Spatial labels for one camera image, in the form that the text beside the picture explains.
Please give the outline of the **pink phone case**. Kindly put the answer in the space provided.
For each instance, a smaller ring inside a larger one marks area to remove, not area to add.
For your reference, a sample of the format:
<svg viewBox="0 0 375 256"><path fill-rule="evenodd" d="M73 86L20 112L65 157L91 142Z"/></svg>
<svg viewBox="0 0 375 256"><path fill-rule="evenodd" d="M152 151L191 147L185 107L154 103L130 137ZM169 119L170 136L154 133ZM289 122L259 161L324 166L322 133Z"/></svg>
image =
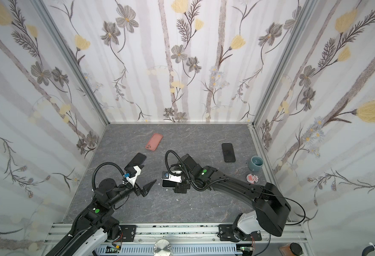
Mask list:
<svg viewBox="0 0 375 256"><path fill-rule="evenodd" d="M154 133L148 141L148 143L146 144L145 149L155 151L158 148L163 137L164 136L162 134Z"/></svg>

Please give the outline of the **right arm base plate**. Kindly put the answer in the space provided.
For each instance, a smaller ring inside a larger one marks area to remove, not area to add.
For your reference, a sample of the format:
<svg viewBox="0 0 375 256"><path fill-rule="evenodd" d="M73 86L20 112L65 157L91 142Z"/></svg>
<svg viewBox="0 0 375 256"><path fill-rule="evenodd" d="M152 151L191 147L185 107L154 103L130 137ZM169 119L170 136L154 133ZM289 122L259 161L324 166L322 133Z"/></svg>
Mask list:
<svg viewBox="0 0 375 256"><path fill-rule="evenodd" d="M262 241L260 231L252 232L251 234L243 233L239 228L234 228L233 225L220 224L218 225L217 237L222 242L256 242Z"/></svg>

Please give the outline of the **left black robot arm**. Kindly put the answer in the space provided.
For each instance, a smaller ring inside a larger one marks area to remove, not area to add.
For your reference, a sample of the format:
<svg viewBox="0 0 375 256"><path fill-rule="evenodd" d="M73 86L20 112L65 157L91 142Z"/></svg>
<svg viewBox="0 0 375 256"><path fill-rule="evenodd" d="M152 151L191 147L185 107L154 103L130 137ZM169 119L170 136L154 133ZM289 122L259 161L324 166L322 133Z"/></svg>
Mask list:
<svg viewBox="0 0 375 256"><path fill-rule="evenodd" d="M107 165L115 167L123 177L123 183L117 185L114 179L107 178L96 185L98 171ZM112 162L100 164L92 175L92 190L94 192L91 203L75 218L71 229L48 252L49 256L89 256L105 241L117 241L123 237L120 222L112 215L117 208L115 205L135 193L146 197L157 182L149 182L143 187L136 183L141 174L142 166L130 166L125 173L119 165Z"/></svg>

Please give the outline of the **black phone case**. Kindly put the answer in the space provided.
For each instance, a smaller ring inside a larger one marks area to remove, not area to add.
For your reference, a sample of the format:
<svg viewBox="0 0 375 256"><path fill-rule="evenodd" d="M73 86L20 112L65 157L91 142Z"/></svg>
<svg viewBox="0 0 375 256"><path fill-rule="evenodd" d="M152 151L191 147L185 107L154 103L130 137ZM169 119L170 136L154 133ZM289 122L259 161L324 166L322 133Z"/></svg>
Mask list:
<svg viewBox="0 0 375 256"><path fill-rule="evenodd" d="M234 148L232 143L222 144L223 158L226 163L234 163L236 161Z"/></svg>

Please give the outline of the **light blue phone case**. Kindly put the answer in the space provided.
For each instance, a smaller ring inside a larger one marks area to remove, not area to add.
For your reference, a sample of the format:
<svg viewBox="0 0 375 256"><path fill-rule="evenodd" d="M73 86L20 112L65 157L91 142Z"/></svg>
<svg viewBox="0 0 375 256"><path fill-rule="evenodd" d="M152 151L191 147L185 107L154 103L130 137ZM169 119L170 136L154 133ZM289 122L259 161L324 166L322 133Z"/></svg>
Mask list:
<svg viewBox="0 0 375 256"><path fill-rule="evenodd" d="M174 181L171 181L172 175L168 172L162 173L162 187L163 188L175 188L176 183Z"/></svg>

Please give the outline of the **black phone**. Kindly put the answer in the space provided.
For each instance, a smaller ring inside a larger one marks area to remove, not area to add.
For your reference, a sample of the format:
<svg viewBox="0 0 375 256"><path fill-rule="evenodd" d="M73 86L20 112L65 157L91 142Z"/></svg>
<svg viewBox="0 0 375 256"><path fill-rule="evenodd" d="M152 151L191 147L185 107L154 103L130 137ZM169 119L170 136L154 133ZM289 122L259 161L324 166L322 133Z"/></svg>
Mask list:
<svg viewBox="0 0 375 256"><path fill-rule="evenodd" d="M142 153L137 153L132 160L126 165L125 170L138 166L140 169L144 168L144 161L147 159L147 156Z"/></svg>

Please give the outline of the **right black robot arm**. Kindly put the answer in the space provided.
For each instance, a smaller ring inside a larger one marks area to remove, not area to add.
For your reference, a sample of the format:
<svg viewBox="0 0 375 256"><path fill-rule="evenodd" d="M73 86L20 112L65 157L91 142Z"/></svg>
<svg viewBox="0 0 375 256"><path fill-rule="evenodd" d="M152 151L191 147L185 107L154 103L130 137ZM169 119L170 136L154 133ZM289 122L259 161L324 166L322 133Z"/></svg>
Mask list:
<svg viewBox="0 0 375 256"><path fill-rule="evenodd" d="M198 192L224 192L253 209L238 215L236 229L244 234L263 229L270 235L282 236L291 212L290 198L284 197L272 183L251 184L229 177L212 166L200 166L190 155L180 157L174 150L165 153L165 167L170 175L181 177L182 182L174 188L182 194L189 188Z"/></svg>

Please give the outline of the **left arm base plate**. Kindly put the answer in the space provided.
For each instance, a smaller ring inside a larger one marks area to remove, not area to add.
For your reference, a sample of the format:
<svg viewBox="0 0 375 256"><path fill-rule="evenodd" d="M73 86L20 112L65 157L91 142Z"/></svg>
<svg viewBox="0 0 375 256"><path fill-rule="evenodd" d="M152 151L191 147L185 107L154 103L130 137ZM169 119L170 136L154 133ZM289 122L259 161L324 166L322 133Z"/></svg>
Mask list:
<svg viewBox="0 0 375 256"><path fill-rule="evenodd" d="M114 227L112 232L113 242L134 242L136 228L136 225L118 225Z"/></svg>

